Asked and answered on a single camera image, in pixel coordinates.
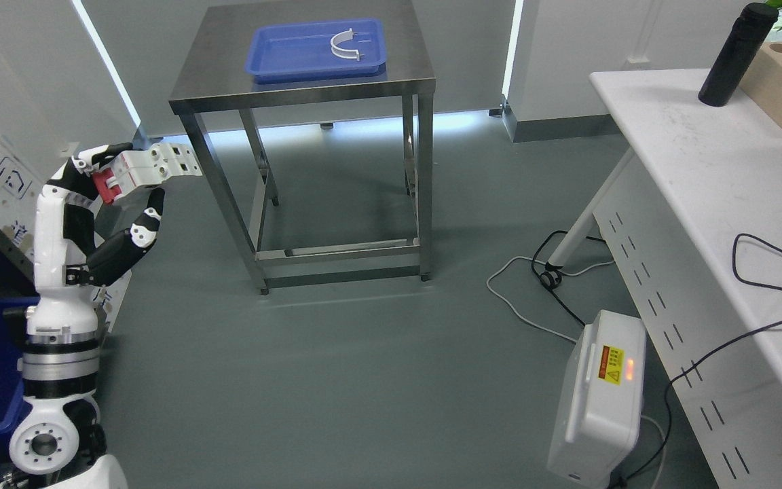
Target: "white wall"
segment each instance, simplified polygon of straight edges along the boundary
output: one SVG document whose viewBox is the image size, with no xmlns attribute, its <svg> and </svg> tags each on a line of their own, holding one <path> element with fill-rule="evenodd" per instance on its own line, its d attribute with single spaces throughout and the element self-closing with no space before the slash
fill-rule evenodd
<svg viewBox="0 0 782 489">
<path fill-rule="evenodd" d="M 239 0 L 256 3 L 258 0 Z M 168 96 L 208 7 L 236 0 L 83 0 L 149 135 L 182 134 Z M 437 77 L 436 111 L 499 105 L 513 0 L 413 0 Z M 400 100 L 258 109 L 260 125 L 400 115 Z M 242 127 L 236 113 L 207 117 L 211 130 Z"/>
<path fill-rule="evenodd" d="M 0 131 L 41 175 L 81 148 L 130 141 L 136 125 L 66 0 L 0 0 Z"/>
<path fill-rule="evenodd" d="M 619 71 L 660 6 L 651 69 L 709 68 L 749 0 L 524 0 L 509 105 L 519 121 L 608 113 L 587 78 Z"/>
</svg>

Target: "yellow label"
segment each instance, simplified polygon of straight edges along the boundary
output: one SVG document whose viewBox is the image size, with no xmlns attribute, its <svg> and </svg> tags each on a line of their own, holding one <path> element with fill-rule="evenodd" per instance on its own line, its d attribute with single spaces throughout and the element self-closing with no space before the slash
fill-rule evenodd
<svg viewBox="0 0 782 489">
<path fill-rule="evenodd" d="M 620 386 L 623 371 L 623 350 L 603 344 L 602 358 L 599 360 L 599 378 Z"/>
</svg>

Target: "gray floor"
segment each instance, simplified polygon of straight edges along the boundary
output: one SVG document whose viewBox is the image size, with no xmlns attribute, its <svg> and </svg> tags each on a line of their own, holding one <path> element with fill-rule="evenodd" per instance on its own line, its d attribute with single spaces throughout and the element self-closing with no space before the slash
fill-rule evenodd
<svg viewBox="0 0 782 489">
<path fill-rule="evenodd" d="M 400 120 L 263 130 L 282 207 L 268 247 L 413 235 Z M 217 149 L 243 205 L 241 133 Z M 274 289 L 261 297 L 204 181 L 168 193 L 160 240 L 134 269 L 97 397 L 130 485 L 577 487 L 545 469 L 571 346 L 519 322 L 485 280 L 568 229 L 626 149 L 621 136 L 508 142 L 486 112 L 438 115 L 434 279 Z M 589 242 L 576 269 L 608 252 Z M 494 281 L 531 320 L 580 329 L 517 262 Z M 614 267 L 559 294 L 585 319 L 635 315 Z M 645 414 L 665 423 L 648 359 Z M 660 487 L 715 487 L 677 405 Z M 643 424 L 624 464 L 658 445 Z M 630 487 L 651 485 L 655 469 Z"/>
</svg>

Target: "metal table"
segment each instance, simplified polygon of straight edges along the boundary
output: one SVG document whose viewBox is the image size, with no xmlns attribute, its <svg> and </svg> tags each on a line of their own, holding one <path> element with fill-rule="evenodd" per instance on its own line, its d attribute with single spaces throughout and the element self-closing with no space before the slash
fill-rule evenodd
<svg viewBox="0 0 782 489">
<path fill-rule="evenodd" d="M 271 24 L 344 18 L 378 18 L 382 21 L 388 52 L 384 72 L 367 77 L 256 84 L 253 76 L 243 71 L 249 44 L 258 28 Z M 207 10 L 174 92 L 171 93 L 170 105 L 183 122 L 237 250 L 253 284 L 262 294 L 267 294 L 271 286 L 406 275 L 421 275 L 422 280 L 429 279 L 434 115 L 432 94 L 435 87 L 434 71 L 410 0 L 283 0 L 211 7 Z M 334 247 L 261 250 L 261 228 L 267 201 L 279 205 L 279 200 L 273 171 L 255 125 L 253 109 L 378 96 L 400 96 L 403 99 L 403 163 L 407 191 L 415 207 L 417 236 Z M 413 129 L 415 96 L 418 103 L 417 131 Z M 204 112 L 232 109 L 240 112 L 255 163 L 261 173 L 248 223 L 243 219 L 202 120 Z M 391 266 L 391 263 L 399 264 L 399 260 L 391 260 L 392 257 L 401 255 L 416 257 L 417 265 Z M 324 269 L 320 267 L 328 262 L 341 264 L 343 260 L 353 259 L 369 259 L 371 263 L 389 260 L 366 270 L 345 270 L 346 267 L 341 267 L 344 272 L 329 272 L 326 266 Z M 320 271 L 304 273 L 298 270 L 295 275 L 288 276 L 271 273 L 282 270 L 278 267 L 291 264 L 307 268 L 316 264 L 314 268 Z"/>
</svg>

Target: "white cable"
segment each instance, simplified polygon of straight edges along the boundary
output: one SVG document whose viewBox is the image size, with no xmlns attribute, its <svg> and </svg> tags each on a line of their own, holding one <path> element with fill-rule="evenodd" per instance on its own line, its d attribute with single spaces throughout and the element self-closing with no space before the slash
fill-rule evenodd
<svg viewBox="0 0 782 489">
<path fill-rule="evenodd" d="M 538 263 L 538 264 L 545 264 L 545 262 L 542 262 L 540 260 L 536 260 L 536 263 Z M 610 262 L 594 263 L 594 264 L 592 264 L 592 266 L 589 266 L 589 267 L 581 270 L 580 272 L 567 273 L 567 272 L 563 272 L 563 270 L 561 270 L 561 273 L 562 273 L 562 275 L 566 275 L 566 276 L 584 275 L 584 273 L 590 272 L 590 270 L 595 269 L 598 266 L 608 266 L 609 264 L 614 264 L 614 260 L 611 260 Z"/>
<path fill-rule="evenodd" d="M 575 338 L 568 337 L 565 334 L 553 331 L 553 330 L 551 330 L 549 328 L 546 328 L 545 326 L 537 325 L 533 321 L 530 321 L 529 319 L 524 318 L 524 316 L 521 316 L 521 313 L 519 313 L 518 310 L 515 309 L 514 306 L 512 306 L 512 303 L 509 302 L 508 298 L 505 298 L 502 295 L 500 295 L 500 292 L 494 291 L 494 288 L 491 287 L 491 280 L 497 278 L 497 276 L 499 276 L 500 273 L 505 272 L 506 269 L 508 268 L 508 266 L 510 264 L 512 264 L 512 262 L 514 260 L 527 260 L 528 262 L 531 262 L 531 263 L 533 262 L 533 259 L 531 259 L 530 257 L 513 257 L 508 262 L 506 262 L 505 266 L 503 266 L 502 268 L 497 270 L 497 272 L 494 273 L 494 275 L 488 276 L 487 281 L 485 282 L 485 285 L 487 285 L 487 290 L 491 291 L 491 294 L 496 295 L 497 297 L 500 298 L 500 300 L 505 302 L 506 306 L 509 306 L 509 308 L 512 310 L 512 312 L 515 313 L 515 316 L 518 316 L 518 319 L 521 319 L 521 321 L 523 321 L 525 324 L 531 325 L 531 326 L 533 326 L 536 329 L 540 329 L 540 330 L 543 330 L 545 332 L 549 332 L 549 333 L 551 333 L 551 334 L 553 334 L 555 336 L 559 336 L 560 338 L 563 338 L 563 340 L 567 340 L 567 341 L 571 342 L 572 344 L 578 343 L 578 341 L 576 341 Z M 545 264 L 545 262 L 540 261 L 540 260 L 535 260 L 535 262 L 538 263 L 538 264 L 542 264 L 542 265 Z M 607 266 L 608 264 L 613 264 L 613 263 L 614 263 L 614 261 L 598 263 L 598 264 L 592 264 L 592 266 L 586 267 L 585 269 L 581 270 L 580 272 L 574 272 L 574 273 L 561 272 L 561 273 L 562 273 L 562 275 L 566 275 L 566 276 L 578 276 L 578 275 L 584 274 L 586 272 L 590 272 L 590 270 L 592 270 L 593 268 L 596 268 L 598 266 Z"/>
<path fill-rule="evenodd" d="M 487 279 L 487 281 L 485 282 L 485 285 L 487 285 L 487 290 L 488 290 L 488 291 L 491 291 L 491 294 L 494 294 L 494 295 L 496 295 L 497 297 L 499 297 L 499 298 L 500 298 L 500 300 L 502 300 L 503 302 L 505 302 L 505 303 L 506 303 L 506 306 L 509 306 L 509 308 L 512 310 L 512 312 L 514 312 L 514 313 L 515 313 L 515 316 L 518 316 L 518 319 L 521 319 L 521 321 L 523 321 L 523 322 L 527 323 L 528 325 L 531 325 L 531 326 L 533 326 L 533 327 L 534 327 L 534 328 L 536 328 L 536 329 L 540 329 L 540 330 L 543 330 L 543 331 L 545 331 L 545 332 L 549 332 L 549 333 L 551 333 L 551 334 L 553 334 L 553 335 L 555 335 L 555 336 L 559 336 L 560 338 L 563 338 L 563 340 L 567 340 L 568 342 L 570 342 L 570 343 L 572 343 L 572 344 L 576 344 L 576 343 L 578 343 L 578 342 L 575 340 L 575 338 L 571 338 L 571 337 L 565 336 L 565 334 L 562 334 L 561 332 L 556 332 L 556 331 L 550 330 L 549 328 L 546 328 L 545 326 L 540 326 L 540 325 L 537 325 L 537 324 L 535 324 L 533 321 L 530 321 L 529 319 L 527 319 L 527 318 L 524 318 L 524 316 L 521 316 L 521 313 L 519 313 L 519 312 L 518 312 L 518 310 L 517 310 L 517 309 L 515 309 L 515 307 L 514 307 L 514 306 L 512 306 L 512 303 L 511 303 L 511 302 L 509 302 L 508 298 L 502 297 L 502 295 L 500 295 L 500 294 L 499 294 L 499 292 L 497 292 L 497 291 L 494 291 L 494 288 L 493 288 L 493 287 L 491 287 L 491 280 L 493 280 L 494 278 L 496 278 L 496 277 L 497 277 L 497 275 L 500 275 L 500 273 L 503 273 L 503 272 L 505 272 L 505 271 L 506 271 L 506 269 L 508 268 L 508 266 L 509 266 L 510 264 L 512 264 L 512 262 L 513 262 L 514 260 L 527 260 L 527 261 L 533 261 L 533 259 L 530 259 L 530 257 L 514 257 L 513 259 L 510 259 L 510 260 L 508 261 L 508 263 L 506 263 L 506 264 L 505 264 L 505 266 L 503 266 L 502 268 L 500 268 L 499 270 L 497 270 L 497 272 L 496 272 L 496 273 L 494 273 L 494 275 L 491 275 L 491 276 L 490 276 L 490 277 Z"/>
<path fill-rule="evenodd" d="M 660 426 L 660 423 L 657 423 L 653 418 L 650 418 L 649 416 L 641 415 L 642 420 L 648 421 L 651 424 L 653 424 L 655 427 L 657 427 L 657 430 L 660 431 L 660 443 L 665 440 L 665 431 L 663 431 L 662 427 Z M 651 489 L 656 489 L 657 482 L 660 481 L 660 475 L 662 474 L 662 468 L 665 464 L 665 452 L 668 451 L 668 446 L 663 446 L 662 453 L 660 455 L 660 468 L 657 469 L 657 476 L 654 477 L 654 483 L 651 484 Z"/>
</svg>

